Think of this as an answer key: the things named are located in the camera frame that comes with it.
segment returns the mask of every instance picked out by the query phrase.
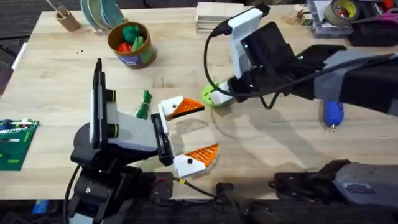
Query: spool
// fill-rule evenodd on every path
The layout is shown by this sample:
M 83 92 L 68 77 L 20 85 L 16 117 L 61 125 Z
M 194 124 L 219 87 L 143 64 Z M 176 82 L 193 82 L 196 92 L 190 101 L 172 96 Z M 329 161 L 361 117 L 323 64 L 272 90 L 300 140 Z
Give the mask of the spool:
M 80 28 L 80 23 L 76 20 L 76 18 L 72 15 L 72 13 L 67 9 L 61 9 L 60 13 L 58 12 L 56 15 L 57 20 L 61 23 L 67 31 L 73 32 Z
M 359 7 L 352 0 L 332 1 L 323 13 L 325 19 L 335 26 L 347 26 L 358 19 Z
M 126 26 L 138 26 L 141 31 L 141 36 L 145 42 L 137 50 L 130 52 L 119 52 L 118 46 L 124 42 L 122 30 Z M 113 52 L 118 56 L 123 64 L 131 68 L 145 68 L 156 59 L 156 49 L 152 45 L 150 34 L 147 28 L 138 22 L 125 22 L 111 30 L 108 36 L 108 45 L 112 48 Z

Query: plastic container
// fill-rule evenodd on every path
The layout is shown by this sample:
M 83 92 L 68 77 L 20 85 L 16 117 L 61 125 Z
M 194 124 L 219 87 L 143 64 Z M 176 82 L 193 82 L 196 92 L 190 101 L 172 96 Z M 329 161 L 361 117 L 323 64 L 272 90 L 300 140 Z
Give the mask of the plastic container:
M 145 42 L 137 50 L 119 52 L 118 46 L 123 42 L 122 30 L 126 26 L 138 26 Z M 108 45 L 112 48 L 120 61 L 131 68 L 145 68 L 156 59 L 157 55 L 156 49 L 152 45 L 148 29 L 138 22 L 125 22 L 113 28 L 108 36 Z

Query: blue glue gun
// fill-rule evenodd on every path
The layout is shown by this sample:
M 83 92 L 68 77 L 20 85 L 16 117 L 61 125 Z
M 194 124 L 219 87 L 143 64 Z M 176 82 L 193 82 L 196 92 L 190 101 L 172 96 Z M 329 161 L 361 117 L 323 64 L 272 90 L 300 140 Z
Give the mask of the blue glue gun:
M 325 101 L 323 120 L 328 127 L 336 129 L 344 119 L 343 104 L 334 101 Z

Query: green ball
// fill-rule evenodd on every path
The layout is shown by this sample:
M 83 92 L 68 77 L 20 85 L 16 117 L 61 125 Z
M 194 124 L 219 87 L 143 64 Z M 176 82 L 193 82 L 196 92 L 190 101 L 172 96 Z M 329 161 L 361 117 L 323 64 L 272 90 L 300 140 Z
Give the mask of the green ball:
M 133 26 L 126 26 L 125 28 L 123 28 L 122 30 L 122 34 L 126 35 L 128 33 L 133 33 L 135 31 Z
M 133 33 L 128 33 L 124 35 L 124 40 L 126 41 L 126 43 L 128 44 L 133 44 L 134 41 L 136 40 L 137 35 L 133 34 Z

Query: red object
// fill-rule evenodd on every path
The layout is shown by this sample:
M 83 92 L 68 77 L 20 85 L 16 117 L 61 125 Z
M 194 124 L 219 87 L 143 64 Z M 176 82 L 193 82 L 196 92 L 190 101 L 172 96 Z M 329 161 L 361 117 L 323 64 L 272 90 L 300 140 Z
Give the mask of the red object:
M 387 9 L 390 9 L 390 8 L 394 7 L 394 2 L 393 2 L 393 0 L 383 0 L 383 5 Z
M 118 52 L 130 52 L 131 51 L 131 45 L 128 43 L 121 43 L 118 47 Z

